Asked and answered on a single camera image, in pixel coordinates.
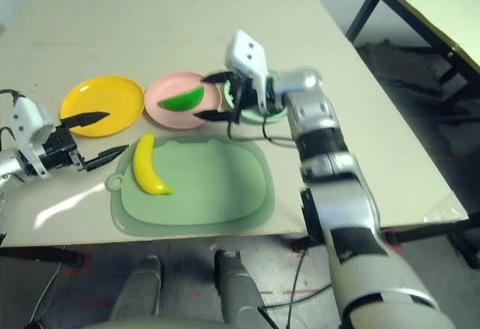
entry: yellow banana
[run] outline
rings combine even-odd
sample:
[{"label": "yellow banana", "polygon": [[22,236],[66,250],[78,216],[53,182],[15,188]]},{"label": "yellow banana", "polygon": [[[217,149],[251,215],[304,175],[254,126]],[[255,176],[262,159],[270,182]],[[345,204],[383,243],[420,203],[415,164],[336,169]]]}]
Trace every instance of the yellow banana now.
[{"label": "yellow banana", "polygon": [[155,136],[153,132],[144,135],[136,145],[133,155],[133,172],[136,182],[148,194],[172,194],[173,190],[169,188],[158,177],[152,165],[152,152]]}]

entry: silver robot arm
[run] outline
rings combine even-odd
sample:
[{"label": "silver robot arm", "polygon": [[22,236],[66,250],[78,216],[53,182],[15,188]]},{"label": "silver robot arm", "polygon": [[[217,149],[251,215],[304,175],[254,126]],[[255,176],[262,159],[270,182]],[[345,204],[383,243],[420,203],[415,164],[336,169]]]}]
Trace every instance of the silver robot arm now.
[{"label": "silver robot arm", "polygon": [[[79,113],[63,118],[55,127],[43,104],[12,89],[0,89],[0,94],[11,94],[13,97],[9,126],[0,127],[0,227],[13,197],[18,195],[17,191],[27,190],[22,188],[24,183],[34,178],[48,179],[50,171],[63,166],[91,171],[111,162],[127,147],[111,148],[94,159],[86,160],[77,149],[69,129],[96,123],[109,113]],[[2,148],[2,132],[5,131],[13,137],[18,148]]]},{"label": "silver robot arm", "polygon": [[288,108],[306,185],[302,210],[310,237],[327,248],[342,328],[453,328],[412,268],[380,239],[374,198],[318,72],[269,76],[262,46],[243,31],[229,46],[226,66],[230,78],[250,86],[238,95],[256,94],[236,98],[239,106],[257,106],[264,115]]}]

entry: floor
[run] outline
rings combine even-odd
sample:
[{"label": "floor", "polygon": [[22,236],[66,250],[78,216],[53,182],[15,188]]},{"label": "floor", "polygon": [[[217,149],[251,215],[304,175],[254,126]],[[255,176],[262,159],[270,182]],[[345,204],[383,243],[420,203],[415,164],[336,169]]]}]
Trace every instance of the floor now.
[{"label": "floor", "polygon": [[[480,203],[480,163],[477,137],[480,124],[450,127],[425,117],[429,107],[424,97],[410,87],[392,81],[401,76],[410,84],[439,91],[434,75],[442,63],[434,57],[405,56],[397,53],[398,63],[385,48],[361,52],[383,88],[396,103],[433,161],[447,178],[468,211],[477,211]],[[387,54],[390,66],[381,66]],[[411,68],[423,67],[424,70]],[[299,255],[288,247],[289,238],[280,236],[253,238],[202,238],[177,241],[153,241],[73,246],[88,256],[79,271],[61,268],[50,302],[41,321],[46,328],[73,329],[108,319],[122,283],[136,263],[149,254],[161,257],[165,265],[165,285],[161,314],[221,321],[220,298],[213,285],[213,255],[216,249],[240,250],[245,267],[256,280],[267,304],[287,301],[293,284]],[[400,254],[412,265],[440,307],[457,328],[480,328],[480,272],[470,269],[441,238],[405,244]],[[38,296],[56,269],[55,263],[35,263],[1,258],[0,328],[24,328]],[[328,262],[323,247],[310,250],[302,267],[297,291],[305,295],[329,281]],[[271,317],[282,328],[287,310],[271,310]],[[294,307],[292,328],[337,329],[340,324],[331,290]]]}]

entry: wire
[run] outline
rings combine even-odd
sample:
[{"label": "wire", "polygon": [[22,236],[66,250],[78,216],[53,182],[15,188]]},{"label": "wire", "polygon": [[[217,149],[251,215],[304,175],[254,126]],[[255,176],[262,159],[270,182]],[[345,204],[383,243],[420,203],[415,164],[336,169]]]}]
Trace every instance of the wire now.
[{"label": "wire", "polygon": [[[31,324],[35,320],[35,316],[37,315],[38,308],[40,307],[40,304],[42,303],[42,300],[44,299],[45,294],[48,292],[48,290],[49,290],[50,286],[52,285],[53,281],[55,280],[55,278],[59,274],[61,266],[62,266],[62,263],[59,262],[57,268],[53,272],[52,277],[50,278],[49,282],[46,284],[45,289],[43,290],[42,294],[40,294],[40,297],[38,298],[37,304],[35,304],[35,308],[33,309],[33,313],[31,314],[30,321],[28,322],[29,324]],[[51,297],[50,297],[48,303],[46,304],[46,307],[43,309],[43,312],[42,312],[39,319],[41,319],[41,317],[44,316],[44,314],[47,312],[48,306],[52,302],[52,297],[53,297],[53,290],[52,290]]]},{"label": "wire", "polygon": [[267,131],[266,131],[266,123],[267,123],[267,118],[268,116],[265,115],[263,117],[263,123],[262,123],[262,134],[263,134],[263,138],[267,139],[271,144],[275,144],[275,145],[279,145],[280,147],[286,147],[286,148],[296,148],[295,145],[288,145],[286,143],[276,143],[274,142],[274,140],[284,140],[284,141],[288,141],[288,142],[293,142],[293,139],[292,138],[288,138],[286,136],[269,136],[267,134]]},{"label": "wire", "polygon": [[0,89],[0,94],[12,94],[13,104],[17,102],[18,98],[25,97],[25,95],[20,94],[18,91],[15,91],[13,89]]},{"label": "wire", "polygon": [[226,134],[228,135],[229,139],[234,141],[234,142],[250,142],[250,141],[257,141],[257,140],[268,140],[271,144],[278,145],[280,147],[296,148],[295,145],[289,145],[289,144],[286,144],[286,143],[276,142],[276,141],[293,142],[293,139],[288,138],[288,137],[283,137],[283,136],[268,136],[268,134],[266,133],[265,126],[266,126],[266,117],[263,118],[263,123],[262,123],[262,134],[263,134],[263,136],[252,136],[250,138],[243,138],[243,137],[233,136],[233,133],[232,133],[233,122],[229,121],[228,125],[226,127]]},{"label": "wire", "polygon": [[0,151],[2,150],[2,133],[3,131],[6,130],[13,139],[15,139],[14,132],[12,132],[12,129],[10,127],[1,127],[0,128]]},{"label": "wire", "polygon": [[297,280],[299,279],[300,268],[302,267],[303,259],[307,255],[307,250],[304,250],[301,254],[300,261],[298,262],[297,271],[295,273],[295,279],[293,280],[292,295],[290,295],[290,303],[288,306],[288,319],[286,320],[286,329],[290,329],[290,322],[292,320],[292,308],[293,308],[293,296],[295,295],[295,289],[297,287]]},{"label": "wire", "polygon": [[[314,298],[316,297],[318,294],[322,294],[325,290],[327,289],[330,289],[332,287],[332,284],[329,283],[329,284],[326,284],[325,286],[323,286],[322,288],[316,290],[315,292],[309,294],[309,295],[305,295],[303,298],[299,298],[299,299],[295,299],[293,301],[294,304],[299,304],[299,303],[302,303],[304,301],[308,301],[310,300],[311,298]],[[290,305],[290,302],[287,301],[286,303],[279,303],[279,304],[272,304],[272,305],[265,305],[264,307],[262,307],[263,309],[277,309],[277,308],[281,308],[281,307],[286,307],[287,305]]]},{"label": "wire", "polygon": [[258,307],[257,309],[258,309],[260,315],[267,321],[267,323],[270,324],[270,326],[273,329],[280,329],[278,327],[278,325],[273,321],[273,319],[270,318],[270,315],[265,311],[265,309],[263,309],[263,307]]},{"label": "wire", "polygon": [[253,136],[251,138],[241,138],[241,137],[234,137],[232,134],[232,121],[228,122],[228,126],[226,127],[226,134],[228,135],[229,139],[234,142],[249,142],[251,140],[265,140],[266,138],[262,136]]},{"label": "wire", "polygon": [[58,283],[58,280],[53,281],[53,287],[52,287],[52,290],[50,290],[50,297],[48,298],[48,301],[45,304],[45,307],[44,307],[42,313],[40,315],[38,315],[37,322],[44,317],[45,313],[47,312],[48,308],[50,307],[50,304],[52,303],[53,297],[55,296],[54,294],[55,294],[55,289],[57,287],[57,283]]}]

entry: table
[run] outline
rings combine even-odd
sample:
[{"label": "table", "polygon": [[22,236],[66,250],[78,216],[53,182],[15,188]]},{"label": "table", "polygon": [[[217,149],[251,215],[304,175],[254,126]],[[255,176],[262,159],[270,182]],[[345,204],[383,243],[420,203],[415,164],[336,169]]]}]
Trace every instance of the table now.
[{"label": "table", "polygon": [[[346,31],[350,42],[356,39],[380,0],[365,0]],[[480,0],[382,0],[450,64],[439,79],[443,84],[459,73],[467,84],[444,100],[444,107],[459,100],[479,97],[480,86]],[[461,117],[454,121],[477,121]]]},{"label": "table", "polygon": [[[400,113],[317,0],[34,0],[0,37],[2,88],[23,91],[58,113],[63,97],[85,79],[118,74],[143,88],[166,73],[209,73],[224,67],[231,37],[244,29],[265,47],[269,67],[318,68],[342,124],[346,143],[362,167],[383,226],[458,220],[461,204]],[[10,100],[1,102],[1,122]],[[172,132],[141,117],[107,138],[76,137],[86,157],[157,136],[225,134],[225,124]],[[242,125],[235,133],[258,135]],[[272,124],[288,134],[288,123]],[[275,211],[263,226],[239,235],[303,232],[299,157],[295,150],[259,142],[275,186]],[[27,184],[0,224],[4,246],[151,240],[117,230],[103,182],[116,163],[90,173],[65,168],[48,181]],[[455,208],[457,214],[445,208]],[[38,216],[46,217],[35,226]]]}]

